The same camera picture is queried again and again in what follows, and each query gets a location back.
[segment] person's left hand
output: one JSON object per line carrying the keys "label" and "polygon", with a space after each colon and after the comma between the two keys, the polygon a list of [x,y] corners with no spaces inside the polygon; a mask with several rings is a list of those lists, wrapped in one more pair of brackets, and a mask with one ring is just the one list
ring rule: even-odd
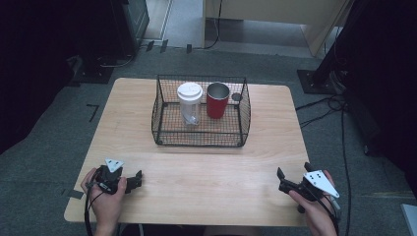
{"label": "person's left hand", "polygon": [[[92,175],[95,172],[93,168],[84,178],[81,187],[84,193],[87,193],[88,188],[86,183],[89,183]],[[127,181],[125,177],[121,177],[117,186],[117,192],[114,195],[105,194],[97,185],[91,187],[89,194],[89,202],[92,200],[92,210],[94,211],[97,225],[94,235],[112,235],[116,229],[117,222],[122,212],[123,197],[125,196]]]}

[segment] wooden table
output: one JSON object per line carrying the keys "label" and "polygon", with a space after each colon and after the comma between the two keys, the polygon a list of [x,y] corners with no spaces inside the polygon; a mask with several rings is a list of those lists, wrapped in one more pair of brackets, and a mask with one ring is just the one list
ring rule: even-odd
{"label": "wooden table", "polygon": [[[243,147],[161,147],[150,131],[156,80],[118,79],[75,190],[108,157],[125,161],[123,176],[144,173],[143,186],[125,197],[121,222],[305,225],[296,203],[278,191],[276,177],[279,166],[287,179],[301,181],[308,161],[290,90],[248,88],[252,119]],[[69,200],[68,221],[84,221],[85,197]]]}

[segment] hand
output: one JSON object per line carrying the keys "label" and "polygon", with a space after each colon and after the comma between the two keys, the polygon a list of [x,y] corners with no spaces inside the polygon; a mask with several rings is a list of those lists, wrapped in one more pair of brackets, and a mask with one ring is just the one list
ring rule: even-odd
{"label": "hand", "polygon": [[[86,183],[90,182],[95,170],[96,169],[93,168],[81,183],[84,193],[87,193],[88,191]],[[126,178],[121,177],[117,186],[117,192],[114,195],[103,193],[95,184],[91,187],[89,202],[91,203],[91,201],[96,198],[92,203],[92,210],[94,211],[97,220],[95,236],[112,235],[115,231],[122,212],[122,202],[123,197],[125,196],[126,185]]]}
{"label": "hand", "polygon": [[[326,170],[324,173],[334,186],[330,174]],[[288,195],[306,210],[307,225],[314,236],[337,235],[333,222],[328,216],[328,212],[318,202],[310,202],[293,190],[289,191]],[[331,212],[331,204],[325,197],[322,197],[322,202]]]}

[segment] gray carpet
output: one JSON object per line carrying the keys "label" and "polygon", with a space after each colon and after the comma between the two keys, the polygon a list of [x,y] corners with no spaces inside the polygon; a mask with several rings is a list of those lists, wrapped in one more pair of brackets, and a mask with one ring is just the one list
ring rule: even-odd
{"label": "gray carpet", "polygon": [[[0,235],[86,235],[84,225],[64,219],[68,197],[89,149],[101,112],[117,78],[155,78],[158,74],[243,76],[251,84],[290,87],[295,106],[324,95],[304,94],[296,70],[315,70],[321,61],[270,55],[168,48],[141,51],[116,68],[108,85],[63,88],[30,135],[0,159]],[[94,111],[87,104],[99,105]],[[326,103],[298,112],[306,121],[328,111]],[[417,205],[403,173],[384,157],[363,153],[354,121],[344,115],[347,167],[351,181],[349,235],[409,235],[401,204]],[[347,182],[341,142],[341,114],[332,113],[303,130],[310,161],[331,173],[343,209],[340,235],[347,224]],[[264,235],[306,235],[307,228],[264,227]]]}

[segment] floor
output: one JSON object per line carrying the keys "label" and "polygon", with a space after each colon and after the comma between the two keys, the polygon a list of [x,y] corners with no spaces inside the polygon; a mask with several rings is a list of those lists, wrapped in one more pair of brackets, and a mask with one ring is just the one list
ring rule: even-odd
{"label": "floor", "polygon": [[[167,39],[172,47],[202,47],[203,1],[147,0],[147,4],[150,21],[144,43]],[[299,25],[233,20],[221,20],[220,25],[219,40],[209,50],[313,58]],[[206,26],[205,47],[217,38],[216,21],[208,19]],[[336,34],[334,29],[316,58],[325,57]]]}

